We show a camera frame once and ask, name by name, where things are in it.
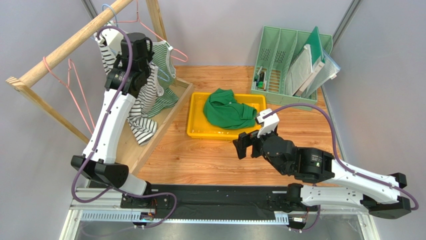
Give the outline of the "black white striped tank top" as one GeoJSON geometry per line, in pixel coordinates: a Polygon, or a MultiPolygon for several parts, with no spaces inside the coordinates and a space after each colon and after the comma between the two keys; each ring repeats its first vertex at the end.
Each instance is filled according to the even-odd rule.
{"type": "Polygon", "coordinates": [[[148,117],[156,102],[164,95],[164,88],[158,80],[159,67],[150,62],[150,75],[147,83],[141,87],[131,107],[127,120],[132,133],[140,146],[146,145],[157,131],[157,122],[148,117]]]}

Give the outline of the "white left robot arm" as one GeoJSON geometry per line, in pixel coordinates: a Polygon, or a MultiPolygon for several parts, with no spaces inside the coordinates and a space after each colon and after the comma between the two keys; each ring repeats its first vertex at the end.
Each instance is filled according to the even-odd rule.
{"type": "Polygon", "coordinates": [[[117,163],[117,148],[130,110],[151,73],[152,41],[143,33],[125,33],[120,49],[106,74],[103,107],[92,137],[81,155],[74,155],[71,166],[76,177],[104,184],[131,196],[146,193],[148,183],[117,163]]]}

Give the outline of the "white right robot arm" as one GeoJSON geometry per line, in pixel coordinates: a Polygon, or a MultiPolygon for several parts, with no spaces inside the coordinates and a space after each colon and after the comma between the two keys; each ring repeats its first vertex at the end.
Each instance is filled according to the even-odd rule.
{"type": "Polygon", "coordinates": [[[258,136],[257,131],[243,132],[233,140],[237,156],[263,157],[281,175],[293,176],[299,183],[287,186],[278,206],[291,212],[322,205],[345,206],[366,210],[382,219],[398,219],[412,211],[411,202],[399,189],[407,185],[402,173],[380,175],[348,163],[313,147],[297,147],[275,131],[258,136]]]}

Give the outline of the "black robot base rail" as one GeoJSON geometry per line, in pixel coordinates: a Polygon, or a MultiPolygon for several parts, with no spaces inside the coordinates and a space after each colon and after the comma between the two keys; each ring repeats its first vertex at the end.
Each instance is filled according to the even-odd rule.
{"type": "Polygon", "coordinates": [[[147,199],[123,195],[122,209],[155,210],[157,218],[171,213],[182,220],[274,220],[275,212],[316,213],[316,206],[290,205],[285,186],[153,184],[147,199]]]}

